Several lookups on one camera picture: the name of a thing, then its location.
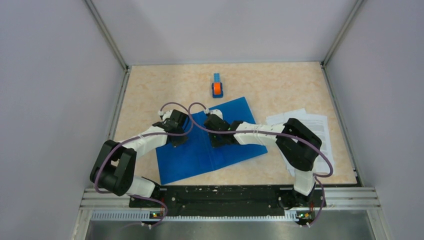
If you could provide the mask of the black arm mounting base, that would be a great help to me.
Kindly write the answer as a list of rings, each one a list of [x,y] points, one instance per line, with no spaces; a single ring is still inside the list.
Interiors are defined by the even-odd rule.
[[[326,207],[323,191],[308,196],[291,185],[176,185],[156,189],[151,200],[131,197],[130,208],[167,206],[169,217],[273,217],[296,208]]]

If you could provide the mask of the white printed paper stack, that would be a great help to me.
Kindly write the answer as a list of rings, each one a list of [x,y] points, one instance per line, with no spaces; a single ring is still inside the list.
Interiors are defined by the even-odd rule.
[[[267,125],[283,124],[286,123],[289,118],[298,119],[308,129],[310,129],[318,138],[320,138],[322,144],[320,151],[327,157],[331,166],[335,167],[335,160],[333,158],[333,152],[331,147],[330,131],[328,126],[328,117],[326,115],[307,113],[305,108],[300,108],[292,111],[279,113],[276,115],[270,115],[266,117]],[[294,177],[295,168],[291,166],[285,156],[281,153],[283,160],[286,164],[286,169]],[[314,161],[314,169],[316,173],[325,175],[330,172],[327,162],[320,156]]]

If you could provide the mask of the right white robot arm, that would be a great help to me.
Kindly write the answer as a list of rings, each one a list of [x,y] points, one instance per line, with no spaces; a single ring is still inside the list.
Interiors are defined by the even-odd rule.
[[[212,110],[203,123],[211,145],[258,145],[277,147],[294,169],[291,193],[279,197],[284,209],[310,207],[316,186],[315,161],[322,157],[322,140],[300,120],[289,118],[285,123],[273,125],[253,124],[246,121],[228,123],[220,110]]]

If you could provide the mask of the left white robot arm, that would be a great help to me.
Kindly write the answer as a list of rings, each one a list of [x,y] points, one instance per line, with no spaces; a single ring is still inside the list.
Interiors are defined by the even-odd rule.
[[[136,161],[157,148],[177,147],[188,139],[185,127],[189,117],[173,109],[161,115],[146,131],[121,142],[107,140],[103,143],[89,175],[100,193],[116,196],[140,196],[149,207],[160,202],[159,185],[145,177],[135,175]]]

